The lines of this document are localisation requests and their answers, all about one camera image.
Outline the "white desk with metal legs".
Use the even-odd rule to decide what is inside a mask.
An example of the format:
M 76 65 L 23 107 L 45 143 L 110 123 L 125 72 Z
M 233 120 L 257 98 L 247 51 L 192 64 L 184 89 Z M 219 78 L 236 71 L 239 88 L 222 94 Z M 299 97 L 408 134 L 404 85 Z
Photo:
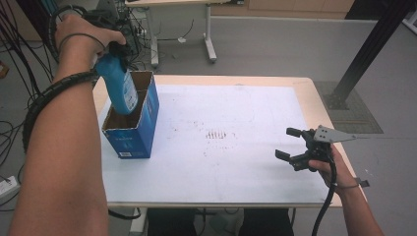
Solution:
M 145 15 L 148 24 L 148 33 L 149 33 L 149 50 L 150 50 L 150 64 L 157 68 L 159 65 L 159 53 L 158 53 L 158 44 L 157 37 L 154 33 L 152 26 L 152 7 L 159 6 L 176 6 L 176 5 L 203 5 L 205 7 L 206 13 L 206 30 L 203 33 L 204 42 L 208 52 L 208 59 L 211 63 L 215 63 L 217 56 L 211 41 L 211 5 L 212 4 L 224 4 L 230 0 L 126 0 L 125 4 L 128 8 L 143 8 L 145 10 Z

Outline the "person's right leg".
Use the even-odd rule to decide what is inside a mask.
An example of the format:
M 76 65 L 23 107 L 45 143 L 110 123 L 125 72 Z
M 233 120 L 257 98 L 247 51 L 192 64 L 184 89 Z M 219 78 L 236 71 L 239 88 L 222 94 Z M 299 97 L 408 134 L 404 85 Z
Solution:
M 294 236 L 288 208 L 245 208 L 238 236 Z

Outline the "blue bottle with white cap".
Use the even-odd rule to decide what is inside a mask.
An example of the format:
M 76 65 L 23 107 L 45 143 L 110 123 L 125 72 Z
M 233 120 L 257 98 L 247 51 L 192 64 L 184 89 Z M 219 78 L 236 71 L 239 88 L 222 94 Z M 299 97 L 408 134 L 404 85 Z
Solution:
M 138 104 L 138 94 L 131 73 L 121 60 L 111 54 L 101 57 L 95 69 L 104 78 L 109 98 L 115 111 L 122 115 L 131 114 Z

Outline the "person's right hand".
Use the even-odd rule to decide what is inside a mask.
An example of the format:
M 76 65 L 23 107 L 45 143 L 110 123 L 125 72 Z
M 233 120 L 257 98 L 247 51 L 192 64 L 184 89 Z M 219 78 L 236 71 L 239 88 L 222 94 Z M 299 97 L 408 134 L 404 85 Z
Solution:
M 349 190 L 341 190 L 339 187 L 345 186 L 353 186 L 357 185 L 353 175 L 350 173 L 348 167 L 346 166 L 342 155 L 335 147 L 335 145 L 330 146 L 331 149 L 331 156 L 333 157 L 333 162 L 336 167 L 336 182 L 335 182 L 335 192 L 342 197 L 343 194 L 347 193 Z M 329 186 L 331 182 L 331 169 L 330 164 L 327 162 L 319 161 L 319 160 L 310 160 L 309 166 L 318 170 L 325 180 L 325 183 Z

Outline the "person's leg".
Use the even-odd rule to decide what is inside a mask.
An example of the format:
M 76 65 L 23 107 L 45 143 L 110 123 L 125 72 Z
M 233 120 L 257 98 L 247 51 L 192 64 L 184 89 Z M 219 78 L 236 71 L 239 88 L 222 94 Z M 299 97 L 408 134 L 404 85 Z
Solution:
M 238 236 L 294 236 L 288 208 L 245 208 Z
M 148 236 L 197 236 L 194 208 L 150 208 Z

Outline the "grey floor mat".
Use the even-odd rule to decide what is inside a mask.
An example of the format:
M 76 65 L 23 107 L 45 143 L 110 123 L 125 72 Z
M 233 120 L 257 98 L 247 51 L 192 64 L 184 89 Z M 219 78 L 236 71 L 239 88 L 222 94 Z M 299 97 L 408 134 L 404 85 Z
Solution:
M 314 82 L 314 85 L 336 130 L 349 134 L 382 134 L 384 132 L 355 89 L 349 94 L 342 108 L 330 109 L 326 98 L 333 92 L 337 82 Z

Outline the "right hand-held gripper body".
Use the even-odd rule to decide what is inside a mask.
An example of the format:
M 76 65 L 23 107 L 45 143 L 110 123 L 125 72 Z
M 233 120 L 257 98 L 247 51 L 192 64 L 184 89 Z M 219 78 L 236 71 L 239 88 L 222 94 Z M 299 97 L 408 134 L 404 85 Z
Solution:
M 290 157 L 289 163 L 295 171 L 307 169 L 311 159 L 329 162 L 330 145 L 356 140 L 357 136 L 320 125 L 317 129 L 301 130 L 301 136 L 306 142 L 307 150 L 299 155 Z

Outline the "white paper sheet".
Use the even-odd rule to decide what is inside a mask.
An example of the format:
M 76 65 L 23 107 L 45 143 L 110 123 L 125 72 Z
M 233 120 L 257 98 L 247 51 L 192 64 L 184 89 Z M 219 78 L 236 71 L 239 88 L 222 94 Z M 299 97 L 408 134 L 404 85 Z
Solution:
M 107 199 L 133 205 L 321 204 L 317 173 L 295 171 L 275 157 L 305 151 L 289 127 L 306 129 L 290 87 L 157 88 L 159 110 L 151 155 L 121 159 L 101 142 Z

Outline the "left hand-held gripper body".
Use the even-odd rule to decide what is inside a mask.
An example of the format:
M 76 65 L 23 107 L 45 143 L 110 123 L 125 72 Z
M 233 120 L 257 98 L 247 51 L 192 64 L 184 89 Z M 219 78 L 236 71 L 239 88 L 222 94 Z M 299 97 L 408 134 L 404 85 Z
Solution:
M 107 10 L 86 11 L 84 13 L 84 19 L 98 28 L 119 30 L 118 26 L 116 25 L 116 21 L 111 15 L 111 12 Z M 130 49 L 131 47 L 128 42 L 125 44 L 120 44 L 118 42 L 109 43 L 109 52 L 113 56 L 125 58 L 130 54 Z

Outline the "blue cardboard box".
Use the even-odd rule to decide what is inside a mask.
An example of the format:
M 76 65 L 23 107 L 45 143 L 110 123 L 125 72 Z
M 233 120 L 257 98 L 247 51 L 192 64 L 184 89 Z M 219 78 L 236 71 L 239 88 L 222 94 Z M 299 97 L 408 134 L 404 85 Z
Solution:
M 119 158 L 150 158 L 159 110 L 155 79 L 149 71 L 131 75 L 139 97 L 137 107 L 122 115 L 110 105 L 101 130 Z

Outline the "person's left leg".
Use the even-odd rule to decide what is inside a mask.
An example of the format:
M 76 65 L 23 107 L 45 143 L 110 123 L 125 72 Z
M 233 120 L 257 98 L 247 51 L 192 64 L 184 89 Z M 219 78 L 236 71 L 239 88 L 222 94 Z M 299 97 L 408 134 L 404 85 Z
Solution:
M 148 236 L 197 236 L 194 208 L 150 208 Z

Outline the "person's left hand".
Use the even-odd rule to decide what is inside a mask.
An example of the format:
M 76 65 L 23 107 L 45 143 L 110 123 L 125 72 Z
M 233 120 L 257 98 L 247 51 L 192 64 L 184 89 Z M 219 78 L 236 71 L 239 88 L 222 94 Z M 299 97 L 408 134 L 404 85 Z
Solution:
M 110 42 L 118 42 L 120 44 L 126 43 L 126 39 L 120 31 L 98 28 L 80 16 L 68 14 L 65 15 L 62 22 L 57 25 L 55 35 L 65 35 L 71 32 L 90 33 L 102 40 L 105 47 Z

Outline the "white power strip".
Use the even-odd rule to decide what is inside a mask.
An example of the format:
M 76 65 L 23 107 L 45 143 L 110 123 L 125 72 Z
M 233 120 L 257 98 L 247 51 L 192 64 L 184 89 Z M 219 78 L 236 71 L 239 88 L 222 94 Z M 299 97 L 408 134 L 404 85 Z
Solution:
M 20 189 L 20 184 L 15 176 L 10 176 L 0 182 L 0 204 L 6 202 Z

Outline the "thin black left wrist band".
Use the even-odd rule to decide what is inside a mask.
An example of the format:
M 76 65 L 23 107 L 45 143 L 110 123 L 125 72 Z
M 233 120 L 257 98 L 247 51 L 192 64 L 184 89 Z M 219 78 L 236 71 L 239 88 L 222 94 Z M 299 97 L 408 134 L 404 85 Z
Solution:
M 57 49 L 60 53 L 66 51 L 99 53 L 105 45 L 98 37 L 85 32 L 71 32 L 65 35 L 55 35 Z

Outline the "black metal frame post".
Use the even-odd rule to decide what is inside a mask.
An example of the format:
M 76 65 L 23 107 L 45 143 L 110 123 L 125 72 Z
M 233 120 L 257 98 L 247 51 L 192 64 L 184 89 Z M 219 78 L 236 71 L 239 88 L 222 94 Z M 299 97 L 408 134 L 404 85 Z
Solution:
M 366 38 L 343 77 L 324 101 L 330 110 L 344 110 L 346 100 L 417 0 L 393 0 Z
M 51 56 L 58 61 L 58 54 L 52 43 L 50 32 L 50 14 L 43 6 L 41 0 L 16 0 L 31 25 L 40 36 L 42 42 L 49 49 Z

